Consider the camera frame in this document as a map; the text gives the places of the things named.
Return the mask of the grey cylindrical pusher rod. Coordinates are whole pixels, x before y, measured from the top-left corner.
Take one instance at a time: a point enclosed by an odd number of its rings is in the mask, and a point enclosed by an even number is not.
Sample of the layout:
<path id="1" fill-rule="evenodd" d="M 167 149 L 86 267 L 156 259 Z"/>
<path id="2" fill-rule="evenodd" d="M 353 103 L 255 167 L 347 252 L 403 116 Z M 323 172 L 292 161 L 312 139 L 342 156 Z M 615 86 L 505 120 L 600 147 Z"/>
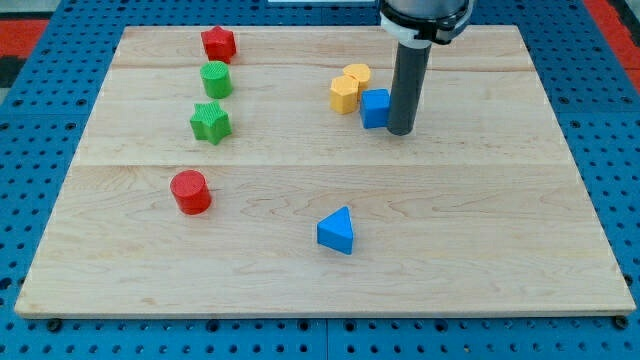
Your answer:
<path id="1" fill-rule="evenodd" d="M 391 134 L 404 136 L 413 130 L 430 50 L 398 44 L 387 122 Z"/>

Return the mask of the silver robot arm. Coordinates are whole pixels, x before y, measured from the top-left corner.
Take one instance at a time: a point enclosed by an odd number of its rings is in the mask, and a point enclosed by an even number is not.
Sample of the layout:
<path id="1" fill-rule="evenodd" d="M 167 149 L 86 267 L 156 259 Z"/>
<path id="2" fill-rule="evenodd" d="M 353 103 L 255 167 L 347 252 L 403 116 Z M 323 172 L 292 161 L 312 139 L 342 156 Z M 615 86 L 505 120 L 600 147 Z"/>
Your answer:
<path id="1" fill-rule="evenodd" d="M 470 22 L 474 0 L 382 0 L 380 25 L 397 42 L 387 130 L 408 135 L 434 44 L 448 45 Z"/>

